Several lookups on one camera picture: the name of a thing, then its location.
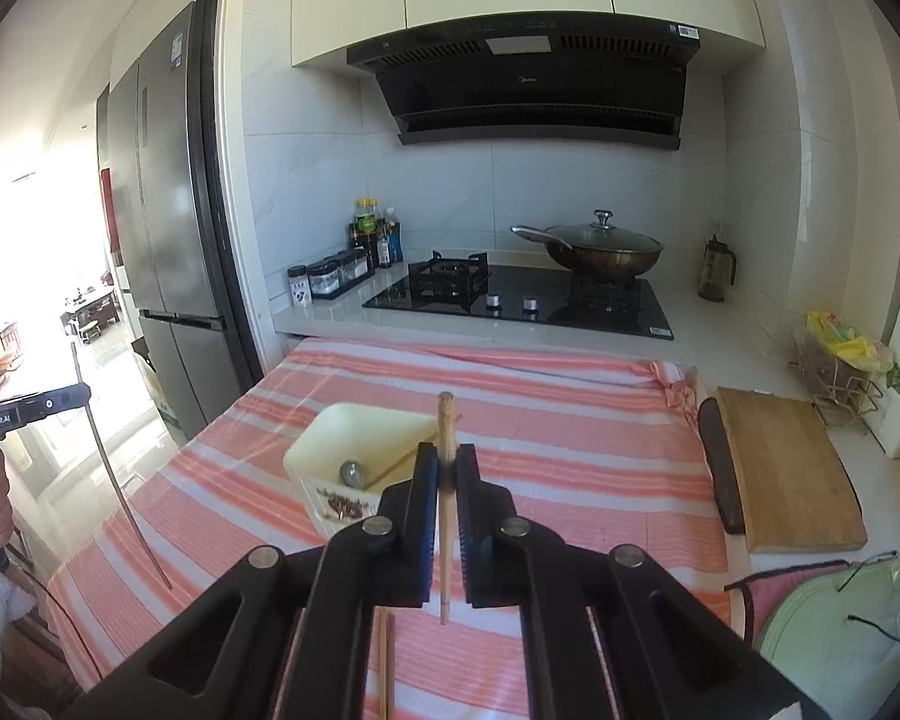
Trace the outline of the chopstick inside holder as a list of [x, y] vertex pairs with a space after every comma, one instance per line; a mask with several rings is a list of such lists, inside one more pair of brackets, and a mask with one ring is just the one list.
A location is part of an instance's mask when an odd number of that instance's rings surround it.
[[398, 460], [393, 461], [393, 463], [390, 463], [386, 468], [383, 468], [380, 473], [372, 476], [372, 478], [367, 481], [367, 486], [365, 486], [364, 489], [367, 489], [368, 491], [368, 489], [374, 488], [375, 484], [379, 484], [380, 481], [383, 481], [388, 475], [396, 472], [398, 468], [406, 465], [406, 463], [411, 460], [416, 460], [416, 449], [409, 450], [409, 452], [406, 452], [406, 454], [402, 455]]

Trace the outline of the dark glass pitcher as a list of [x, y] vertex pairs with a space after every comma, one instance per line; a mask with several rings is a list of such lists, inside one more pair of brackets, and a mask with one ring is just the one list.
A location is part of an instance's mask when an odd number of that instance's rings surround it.
[[697, 296], [709, 302], [725, 302], [735, 284], [738, 259], [728, 244], [713, 234], [706, 243]]

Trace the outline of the cream utensil holder box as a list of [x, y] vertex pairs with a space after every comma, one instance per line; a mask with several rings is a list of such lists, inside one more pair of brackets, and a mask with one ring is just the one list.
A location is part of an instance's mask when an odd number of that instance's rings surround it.
[[338, 403], [325, 408], [283, 456], [294, 493], [321, 539], [370, 517], [383, 489], [413, 476], [414, 460], [374, 488], [352, 489], [338, 476], [341, 463], [358, 461], [367, 481], [421, 442], [434, 442], [437, 418], [411, 411]]

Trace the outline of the black range hood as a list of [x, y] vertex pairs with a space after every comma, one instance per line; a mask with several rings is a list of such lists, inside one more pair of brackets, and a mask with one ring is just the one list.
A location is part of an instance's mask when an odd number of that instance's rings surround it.
[[521, 11], [402, 29], [346, 50], [374, 76], [405, 145], [590, 140], [676, 151], [694, 26]]

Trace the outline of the metal spoon in holder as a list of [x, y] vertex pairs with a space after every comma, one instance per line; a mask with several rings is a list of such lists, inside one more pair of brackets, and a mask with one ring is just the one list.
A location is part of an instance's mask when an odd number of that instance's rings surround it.
[[341, 483], [348, 488], [364, 489], [367, 486], [364, 467], [356, 460], [343, 461], [338, 470], [338, 476]]

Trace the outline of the green glass lid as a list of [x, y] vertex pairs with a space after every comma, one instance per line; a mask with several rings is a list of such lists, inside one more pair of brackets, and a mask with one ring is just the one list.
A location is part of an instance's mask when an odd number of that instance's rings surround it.
[[900, 555], [798, 585], [756, 650], [829, 717], [875, 717], [900, 681]]

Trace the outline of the black gas cooktop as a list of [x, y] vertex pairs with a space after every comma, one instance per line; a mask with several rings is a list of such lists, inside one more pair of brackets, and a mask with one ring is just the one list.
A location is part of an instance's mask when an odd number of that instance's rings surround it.
[[430, 255], [408, 275], [364, 302], [367, 309], [543, 323], [553, 327], [674, 339], [652, 285], [642, 278], [600, 283], [566, 270], [493, 265]]

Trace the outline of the green label oil bottle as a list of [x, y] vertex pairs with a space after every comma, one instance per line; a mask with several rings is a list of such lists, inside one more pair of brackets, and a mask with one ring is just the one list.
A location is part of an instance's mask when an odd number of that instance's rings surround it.
[[377, 243], [377, 200], [364, 197], [356, 200], [354, 206], [354, 241], [367, 252], [374, 255]]

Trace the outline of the glass wok lid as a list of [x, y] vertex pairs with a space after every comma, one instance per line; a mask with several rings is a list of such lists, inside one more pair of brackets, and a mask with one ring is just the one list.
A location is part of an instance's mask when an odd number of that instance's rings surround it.
[[566, 244], [583, 249], [616, 250], [626, 254], [662, 252], [663, 244], [656, 239], [614, 224], [610, 210], [595, 210], [593, 220], [588, 223], [556, 224], [546, 227], [546, 232], [556, 236]]

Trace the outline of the white spice jar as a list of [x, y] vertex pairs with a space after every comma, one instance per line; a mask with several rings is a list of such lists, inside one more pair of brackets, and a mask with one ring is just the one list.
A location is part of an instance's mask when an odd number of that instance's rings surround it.
[[305, 265], [290, 266], [286, 271], [287, 288], [289, 288], [290, 304], [295, 307], [307, 307], [312, 304], [312, 286]]

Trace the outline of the blue label bottle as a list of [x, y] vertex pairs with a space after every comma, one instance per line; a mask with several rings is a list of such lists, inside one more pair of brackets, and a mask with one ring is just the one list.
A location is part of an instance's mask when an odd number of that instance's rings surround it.
[[401, 243], [401, 224], [398, 220], [397, 210], [389, 206], [385, 210], [386, 240], [388, 252], [393, 263], [401, 263], [404, 260], [403, 244]]

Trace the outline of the wooden cutting board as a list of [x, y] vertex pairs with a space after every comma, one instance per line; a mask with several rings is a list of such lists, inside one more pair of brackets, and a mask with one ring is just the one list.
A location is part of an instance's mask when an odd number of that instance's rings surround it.
[[868, 543], [854, 484], [811, 403], [718, 388], [748, 550], [850, 553]]

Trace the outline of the wooden chopstick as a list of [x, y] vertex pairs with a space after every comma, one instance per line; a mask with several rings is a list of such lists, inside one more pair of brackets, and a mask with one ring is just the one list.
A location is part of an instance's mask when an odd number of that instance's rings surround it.
[[380, 720], [390, 718], [390, 611], [377, 610], [377, 710]]
[[453, 463], [457, 455], [455, 440], [455, 397], [442, 392], [437, 403], [437, 454], [440, 461], [439, 484], [439, 582], [440, 624], [447, 626], [452, 611], [453, 566]]

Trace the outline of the silver refrigerator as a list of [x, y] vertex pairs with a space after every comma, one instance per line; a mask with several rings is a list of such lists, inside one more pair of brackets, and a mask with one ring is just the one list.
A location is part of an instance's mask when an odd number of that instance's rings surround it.
[[180, 10], [131, 62], [107, 107], [119, 253], [155, 378], [187, 439], [221, 416], [245, 383], [199, 204], [193, 12]]

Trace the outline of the dark sauce bottle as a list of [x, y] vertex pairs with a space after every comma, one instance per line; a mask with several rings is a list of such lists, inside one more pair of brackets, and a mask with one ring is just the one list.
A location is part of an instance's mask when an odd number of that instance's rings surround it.
[[390, 226], [383, 218], [377, 220], [375, 227], [375, 247], [377, 247], [377, 266], [390, 268], [393, 265], [390, 252]]

